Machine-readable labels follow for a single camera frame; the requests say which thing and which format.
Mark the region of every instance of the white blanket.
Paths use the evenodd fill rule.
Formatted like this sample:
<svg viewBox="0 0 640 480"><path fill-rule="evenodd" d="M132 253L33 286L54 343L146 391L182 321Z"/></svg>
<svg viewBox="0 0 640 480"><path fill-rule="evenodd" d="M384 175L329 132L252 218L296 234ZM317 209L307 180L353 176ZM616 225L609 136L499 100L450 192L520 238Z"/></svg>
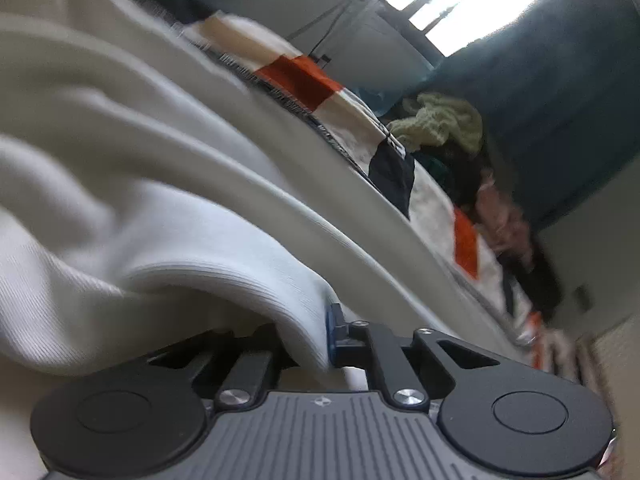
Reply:
<svg viewBox="0 0 640 480"><path fill-rule="evenodd" d="M334 301L522 358L323 140L127 0L0 0L0 244L0 352L41 372L271 319L320 373ZM0 476L34 478L46 381L10 375Z"/></svg>

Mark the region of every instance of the white cloth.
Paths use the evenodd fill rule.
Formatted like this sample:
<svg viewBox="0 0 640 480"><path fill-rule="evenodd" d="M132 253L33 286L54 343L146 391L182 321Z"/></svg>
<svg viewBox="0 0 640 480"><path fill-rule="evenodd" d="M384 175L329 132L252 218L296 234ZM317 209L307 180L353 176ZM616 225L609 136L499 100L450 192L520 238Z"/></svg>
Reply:
<svg viewBox="0 0 640 480"><path fill-rule="evenodd" d="M127 0L0 0L0 244L0 352L41 372L264 319L319 372L333 301L522 358L322 139Z"/></svg>

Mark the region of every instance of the silver screw head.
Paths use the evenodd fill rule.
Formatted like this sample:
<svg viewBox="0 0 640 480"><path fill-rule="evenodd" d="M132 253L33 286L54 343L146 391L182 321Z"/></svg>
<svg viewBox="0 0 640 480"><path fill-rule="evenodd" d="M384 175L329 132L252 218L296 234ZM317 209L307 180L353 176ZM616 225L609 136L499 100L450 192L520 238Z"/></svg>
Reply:
<svg viewBox="0 0 640 480"><path fill-rule="evenodd" d="M413 388L403 388L394 393L394 400L405 406L415 406L424 402L424 394Z"/></svg>
<svg viewBox="0 0 640 480"><path fill-rule="evenodd" d="M226 406L242 406L251 400L251 395L244 390L222 390L218 400Z"/></svg>

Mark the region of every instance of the round black pad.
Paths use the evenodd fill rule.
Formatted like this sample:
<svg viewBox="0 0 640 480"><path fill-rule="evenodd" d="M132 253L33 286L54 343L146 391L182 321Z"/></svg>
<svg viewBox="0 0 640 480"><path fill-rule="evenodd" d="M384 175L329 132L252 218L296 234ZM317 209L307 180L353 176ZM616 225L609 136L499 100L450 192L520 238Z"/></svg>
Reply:
<svg viewBox="0 0 640 480"><path fill-rule="evenodd" d="M513 392L494 402L494 415L503 426L519 433L542 434L557 430L567 410L556 398L537 392Z"/></svg>
<svg viewBox="0 0 640 480"><path fill-rule="evenodd" d="M113 368L41 400L31 435L51 468L77 478L119 478L176 460L205 423L200 399L178 370Z"/></svg>
<svg viewBox="0 0 640 480"><path fill-rule="evenodd" d="M612 430L593 392L518 363L462 370L438 425L475 462L516 476L560 476L599 460Z"/></svg>

